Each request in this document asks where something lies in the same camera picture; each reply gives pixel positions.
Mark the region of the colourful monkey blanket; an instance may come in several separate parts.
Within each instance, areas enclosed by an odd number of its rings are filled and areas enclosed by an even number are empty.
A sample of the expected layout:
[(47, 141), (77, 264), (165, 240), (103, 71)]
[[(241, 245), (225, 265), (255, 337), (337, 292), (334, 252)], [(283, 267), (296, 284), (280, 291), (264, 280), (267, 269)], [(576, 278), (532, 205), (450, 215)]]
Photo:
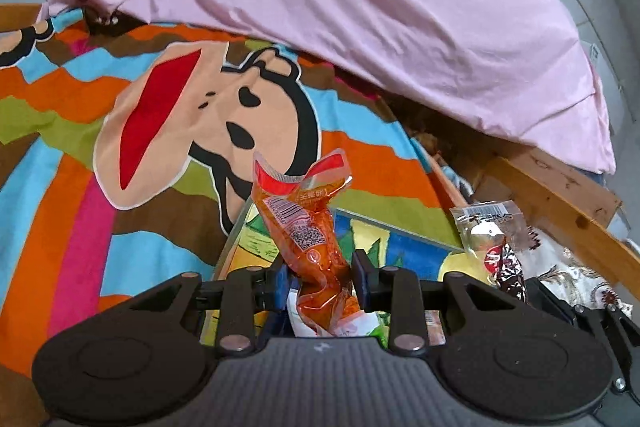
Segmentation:
[(438, 243), (373, 261), (436, 277), (460, 244), (424, 148), (381, 90), (282, 46), (85, 10), (1, 38), (1, 421), (39, 426), (51, 336), (184, 271), (211, 277), (253, 157), (297, 176), (340, 148), (338, 208)]

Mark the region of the wooden bed frame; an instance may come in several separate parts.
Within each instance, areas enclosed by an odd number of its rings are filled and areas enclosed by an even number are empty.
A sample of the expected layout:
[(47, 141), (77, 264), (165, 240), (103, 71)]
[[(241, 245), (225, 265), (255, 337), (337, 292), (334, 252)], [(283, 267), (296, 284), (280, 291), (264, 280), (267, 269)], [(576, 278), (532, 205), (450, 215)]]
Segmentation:
[[(49, 313), (73, 298), (96, 311), (190, 262), (214, 265), (224, 232), (212, 173), (189, 159), (149, 202), (119, 210), (101, 193), (93, 151), (116, 98), (174, 43), (222, 42), (233, 63), (267, 43), (223, 31), (139, 22), (96, 26), (73, 10), (45, 23), (33, 4), (6, 4), (1, 32), (25, 51), (1, 57), (1, 303), (23, 306), (42, 283)], [(401, 118), (409, 107), (307, 54), (294, 62), (314, 106), (318, 150), (342, 148), (354, 181), (341, 210), (459, 246), (454, 203)], [(639, 282), (629, 248), (606, 226), (614, 200), (534, 150), (514, 150), (435, 113), (428, 127), (454, 140), (454, 162), (484, 197), (509, 196), (527, 220), (614, 283)]]

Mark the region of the white floral quilt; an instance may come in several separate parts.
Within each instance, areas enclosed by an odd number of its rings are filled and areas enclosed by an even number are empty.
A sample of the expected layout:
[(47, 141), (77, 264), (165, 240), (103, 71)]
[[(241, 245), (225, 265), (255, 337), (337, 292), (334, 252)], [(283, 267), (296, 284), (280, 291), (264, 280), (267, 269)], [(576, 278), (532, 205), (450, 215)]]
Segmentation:
[(525, 280), (536, 277), (556, 298), (572, 307), (604, 309), (615, 305), (626, 317), (632, 317), (634, 306), (620, 299), (614, 287), (573, 251), (535, 227), (528, 228), (528, 239), (527, 251), (518, 253)]

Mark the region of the clear candy snack pack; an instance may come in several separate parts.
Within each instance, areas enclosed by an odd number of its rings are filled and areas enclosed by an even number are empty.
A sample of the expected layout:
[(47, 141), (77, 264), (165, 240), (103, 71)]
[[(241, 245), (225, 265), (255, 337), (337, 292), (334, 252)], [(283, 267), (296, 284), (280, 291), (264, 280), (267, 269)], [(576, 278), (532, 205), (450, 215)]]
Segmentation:
[(506, 295), (527, 301), (525, 275), (518, 254), (528, 249), (528, 228), (512, 200), (479, 202), (450, 209), (462, 246), (480, 279)]

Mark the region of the orange chicken foot snack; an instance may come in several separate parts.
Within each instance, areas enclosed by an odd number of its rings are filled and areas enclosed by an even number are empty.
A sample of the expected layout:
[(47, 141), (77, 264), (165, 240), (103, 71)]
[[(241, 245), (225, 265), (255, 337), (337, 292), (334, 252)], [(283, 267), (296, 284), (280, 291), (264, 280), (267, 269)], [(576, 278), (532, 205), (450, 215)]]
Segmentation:
[(299, 280), (296, 310), (318, 334), (338, 334), (356, 310), (352, 274), (335, 233), (331, 199), (352, 182), (346, 153), (338, 148), (306, 173), (274, 170), (264, 156), (253, 159), (254, 202), (284, 262)]

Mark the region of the silver tray box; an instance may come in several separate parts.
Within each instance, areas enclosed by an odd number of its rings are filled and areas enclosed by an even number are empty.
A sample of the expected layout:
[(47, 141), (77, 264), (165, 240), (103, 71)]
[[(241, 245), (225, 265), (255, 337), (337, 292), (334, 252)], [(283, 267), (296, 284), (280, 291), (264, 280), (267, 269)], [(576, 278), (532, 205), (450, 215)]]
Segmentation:
[[(284, 234), (285, 258), (294, 262), (294, 273), (309, 275), (312, 283), (332, 294), (337, 287), (355, 289), (354, 278), (346, 272), (358, 249), (377, 268), (405, 268), (422, 280), (440, 281), (445, 273), (460, 271), (489, 285), (494, 283), (484, 265), (469, 254), (346, 209), (331, 207), (329, 212), (332, 225), (322, 225), (317, 210), (301, 216), (297, 209), (287, 209), (288, 222), (277, 225), (276, 230)], [(279, 255), (279, 245), (259, 209), (248, 200), (224, 245), (214, 277), (223, 280), (231, 271), (253, 265), (268, 267)]]

